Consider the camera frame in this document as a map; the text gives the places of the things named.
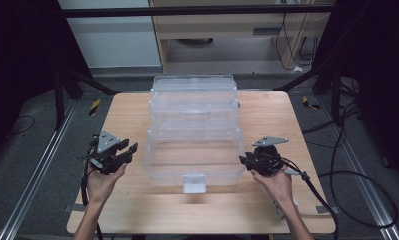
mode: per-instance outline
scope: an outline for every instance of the gray carpet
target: gray carpet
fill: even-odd
[[[239,76],[238,79],[235,77],[235,79],[239,89],[268,89],[280,83],[277,80],[269,80],[267,76],[261,79],[259,76],[254,76],[249,82],[245,76]],[[122,91],[149,91],[152,86],[151,80],[147,79],[114,79],[108,81],[107,84]],[[93,134],[100,131],[112,101],[112,96],[83,87],[84,96],[78,101],[75,115],[18,234],[70,236],[66,231],[69,213],[62,210],[66,204],[71,204],[78,194],[82,172],[82,163],[78,157],[85,154],[86,146]],[[302,129],[328,120],[323,110],[303,106],[302,95],[308,93],[309,89],[302,88],[290,94]],[[101,99],[98,111],[95,116],[88,116],[91,104],[97,98]],[[55,124],[53,92],[47,92],[25,103],[21,115],[32,116],[35,123],[27,131],[9,136],[0,149],[0,230],[17,204],[52,135]],[[13,131],[23,130],[30,125],[29,119],[21,118]],[[357,116],[351,116],[346,121],[346,134],[366,174],[384,186],[399,208],[399,171],[383,167],[379,151],[364,123]],[[336,136],[330,126],[304,136],[307,141],[329,146],[333,146],[336,141]],[[308,143],[308,148],[317,172],[328,172],[333,149],[313,143]],[[335,169],[349,169],[341,150],[338,151],[335,165]],[[355,179],[350,176],[336,176],[334,179],[336,195],[341,204],[354,215],[374,223]],[[322,178],[321,182],[329,203],[333,204],[328,178]],[[338,217],[341,239],[384,239],[379,230],[357,224],[342,213],[338,214]],[[276,239],[289,238],[286,235],[276,235]],[[330,236],[319,236],[319,238],[330,239]]]

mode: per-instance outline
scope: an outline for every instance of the hand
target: hand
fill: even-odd
[[[88,172],[92,172],[88,176],[87,193],[89,195],[89,203],[105,204],[114,190],[117,180],[124,175],[127,164],[124,163],[113,174],[105,175],[93,168],[89,164]]]
[[[265,190],[279,205],[293,201],[292,178],[291,175],[284,173],[285,169],[286,166],[271,177],[264,177],[255,170],[251,171],[253,178],[264,186]]]

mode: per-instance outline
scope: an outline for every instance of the clear plastic storage box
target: clear plastic storage box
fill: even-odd
[[[144,169],[154,184],[188,193],[238,182],[244,147],[232,76],[156,77],[149,106]]]

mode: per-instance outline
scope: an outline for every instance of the wall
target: wall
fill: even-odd
[[[62,9],[148,7],[147,0],[59,0]],[[95,68],[160,67],[151,17],[68,19],[86,62]]]

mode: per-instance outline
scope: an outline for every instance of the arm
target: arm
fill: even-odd
[[[263,177],[254,170],[251,173],[253,178],[264,186],[267,193],[271,195],[283,211],[293,239],[314,239],[302,220],[298,207],[293,202],[291,176],[285,174],[283,171],[278,172],[272,177]]]
[[[89,204],[87,204],[83,219],[74,234],[74,240],[93,239],[97,222],[103,206],[114,190],[117,180],[124,175],[127,164],[123,164],[114,174],[104,175],[93,171],[88,176],[87,192]]]

